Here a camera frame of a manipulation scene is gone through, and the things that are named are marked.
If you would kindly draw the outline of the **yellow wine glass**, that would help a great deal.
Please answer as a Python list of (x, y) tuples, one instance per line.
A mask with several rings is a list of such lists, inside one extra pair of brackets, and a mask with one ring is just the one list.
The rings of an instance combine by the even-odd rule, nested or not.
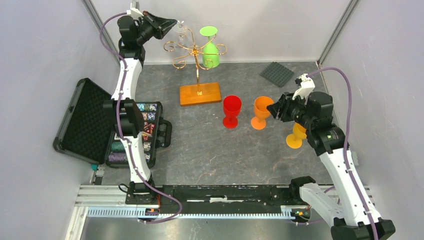
[(294, 123), (292, 133), (289, 134), (285, 141), (292, 149), (298, 149), (302, 146), (303, 140), (307, 138), (306, 129), (298, 123)]

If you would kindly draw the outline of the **clear wine glass back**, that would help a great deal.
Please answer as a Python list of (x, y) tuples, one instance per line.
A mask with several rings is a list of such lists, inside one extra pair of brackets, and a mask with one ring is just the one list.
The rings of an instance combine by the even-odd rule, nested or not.
[(188, 31), (184, 21), (178, 20), (176, 25), (173, 27), (174, 36), (174, 48), (179, 56), (185, 56), (188, 54), (189, 38)]

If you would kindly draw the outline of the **orange wine glass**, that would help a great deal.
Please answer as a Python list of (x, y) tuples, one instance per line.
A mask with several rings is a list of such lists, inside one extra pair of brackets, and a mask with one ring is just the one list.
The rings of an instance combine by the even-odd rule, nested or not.
[(259, 96), (253, 104), (254, 117), (250, 124), (256, 130), (262, 130), (266, 127), (266, 118), (270, 116), (267, 106), (272, 105), (274, 101), (268, 96)]

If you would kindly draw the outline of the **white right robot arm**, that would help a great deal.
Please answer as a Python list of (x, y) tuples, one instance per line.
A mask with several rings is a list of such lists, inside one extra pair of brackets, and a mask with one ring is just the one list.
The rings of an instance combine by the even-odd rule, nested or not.
[(333, 98), (325, 92), (312, 92), (307, 98), (284, 93), (266, 109), (273, 118), (295, 122), (329, 173), (340, 204), (313, 182), (310, 176), (294, 178), (289, 199), (306, 202), (330, 227), (334, 240), (387, 240), (396, 228), (377, 211), (356, 172), (347, 133), (333, 123)]

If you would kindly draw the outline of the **green wine glass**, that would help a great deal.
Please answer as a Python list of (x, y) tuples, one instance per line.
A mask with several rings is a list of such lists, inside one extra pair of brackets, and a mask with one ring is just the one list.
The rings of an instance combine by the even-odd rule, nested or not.
[(214, 26), (204, 26), (199, 30), (199, 33), (207, 37), (207, 43), (201, 50), (203, 66), (206, 69), (215, 68), (220, 64), (219, 50), (213, 43), (218, 29)]

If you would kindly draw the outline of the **red wine glass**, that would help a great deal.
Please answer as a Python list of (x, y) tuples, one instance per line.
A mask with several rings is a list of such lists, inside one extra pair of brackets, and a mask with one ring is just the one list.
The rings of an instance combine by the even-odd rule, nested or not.
[(242, 108), (242, 100), (236, 95), (229, 95), (223, 100), (224, 119), (223, 125), (227, 129), (234, 129), (238, 125), (237, 116), (240, 114)]

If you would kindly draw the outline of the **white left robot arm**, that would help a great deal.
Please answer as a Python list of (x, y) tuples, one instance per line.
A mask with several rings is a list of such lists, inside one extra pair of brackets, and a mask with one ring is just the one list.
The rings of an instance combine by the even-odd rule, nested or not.
[(130, 168), (126, 196), (129, 202), (153, 203), (160, 195), (155, 188), (145, 157), (143, 132), (145, 120), (135, 101), (138, 77), (145, 60), (144, 44), (151, 38), (161, 40), (177, 24), (177, 20), (155, 16), (148, 11), (130, 11), (115, 15), (119, 33), (118, 51), (120, 73), (110, 100), (103, 104), (111, 117), (112, 127), (124, 146)]

